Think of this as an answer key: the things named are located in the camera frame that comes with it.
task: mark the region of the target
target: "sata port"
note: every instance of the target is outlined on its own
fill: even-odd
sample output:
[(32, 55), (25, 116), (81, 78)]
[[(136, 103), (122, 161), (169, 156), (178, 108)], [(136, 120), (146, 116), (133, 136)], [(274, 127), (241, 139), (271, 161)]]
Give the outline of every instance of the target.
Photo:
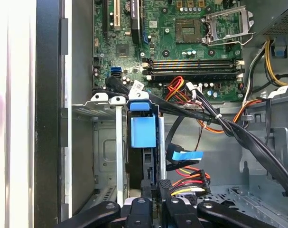
[(122, 68), (120, 66), (112, 66), (110, 71), (111, 73), (122, 72)]
[(117, 73), (111, 73), (111, 76), (114, 76), (114, 77), (121, 77), (121, 73), (120, 73), (120, 72), (117, 72)]

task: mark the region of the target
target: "green circuit board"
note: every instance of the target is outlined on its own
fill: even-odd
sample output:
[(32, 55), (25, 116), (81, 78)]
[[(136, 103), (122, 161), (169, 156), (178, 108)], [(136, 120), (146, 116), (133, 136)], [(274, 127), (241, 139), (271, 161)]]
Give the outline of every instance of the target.
[[(108, 0), (108, 13), (114, 11), (115, 0)], [(111, 29), (108, 19), (108, 36), (103, 34), (103, 5), (94, 5), (94, 50), (93, 56), (100, 59), (99, 76), (94, 78), (94, 86), (104, 87), (105, 78), (110, 76), (111, 67), (122, 67), (121, 80), (128, 78), (126, 86), (131, 87), (134, 80), (145, 85), (148, 90), (158, 96), (165, 96), (164, 85), (168, 82), (151, 82), (142, 74), (142, 58), (155, 60), (183, 60), (183, 59), (241, 59), (240, 45), (227, 48), (224, 45), (213, 48), (203, 45), (200, 38), (204, 37), (205, 28), (200, 23), (200, 18), (208, 12), (222, 11), (222, 4), (215, 4), (216, 0), (205, 0), (202, 6), (201, 0), (175, 1), (168, 4), (167, 0), (142, 0), (143, 4), (143, 32), (145, 33), (140, 45), (132, 42), (130, 29), (130, 14), (128, 13), (128, 0), (120, 0), (120, 28)], [(185, 29), (181, 25), (194, 23), (194, 30)], [(230, 15), (217, 20), (217, 34), (219, 37), (225, 34), (240, 32), (239, 15)], [(195, 51), (194, 55), (187, 55), (189, 51)], [(239, 84), (242, 80), (215, 81), (216, 86), (203, 86), (203, 93), (214, 101), (240, 101), (242, 100)]]

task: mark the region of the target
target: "blue plastic latch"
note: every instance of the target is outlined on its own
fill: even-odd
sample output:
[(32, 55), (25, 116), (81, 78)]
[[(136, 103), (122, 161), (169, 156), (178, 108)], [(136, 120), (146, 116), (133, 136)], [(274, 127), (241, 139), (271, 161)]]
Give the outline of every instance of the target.
[(181, 160), (201, 160), (204, 152), (202, 151), (181, 151), (181, 152), (173, 152), (172, 160), (181, 161)]
[(132, 102), (130, 104), (130, 111), (149, 111), (150, 104), (148, 102)]
[(157, 146), (155, 117), (131, 118), (131, 147), (151, 148)]

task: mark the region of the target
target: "motherboard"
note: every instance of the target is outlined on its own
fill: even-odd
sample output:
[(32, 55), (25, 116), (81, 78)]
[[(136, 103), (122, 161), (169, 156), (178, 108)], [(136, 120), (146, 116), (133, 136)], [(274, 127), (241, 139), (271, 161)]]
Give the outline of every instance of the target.
[[(162, 98), (176, 76), (200, 87), (211, 101), (240, 101), (242, 49), (206, 43), (208, 15), (237, 7), (231, 0), (95, 0), (93, 18), (94, 87), (107, 89), (115, 76), (131, 87)], [(216, 18), (217, 37), (240, 33), (240, 14)]]

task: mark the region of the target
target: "screw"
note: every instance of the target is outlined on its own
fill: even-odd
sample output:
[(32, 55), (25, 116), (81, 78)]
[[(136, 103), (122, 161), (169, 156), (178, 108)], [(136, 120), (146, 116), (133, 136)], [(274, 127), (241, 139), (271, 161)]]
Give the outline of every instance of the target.
[(107, 209), (115, 208), (115, 205), (113, 203), (108, 203), (106, 206)]
[(212, 208), (212, 204), (211, 203), (204, 203), (203, 206), (208, 208), (208, 209)]
[(172, 198), (172, 199), (171, 199), (171, 202), (173, 202), (173, 203), (178, 203), (178, 199), (177, 199), (177, 198)]
[(139, 199), (138, 203), (145, 203), (146, 201), (144, 199)]

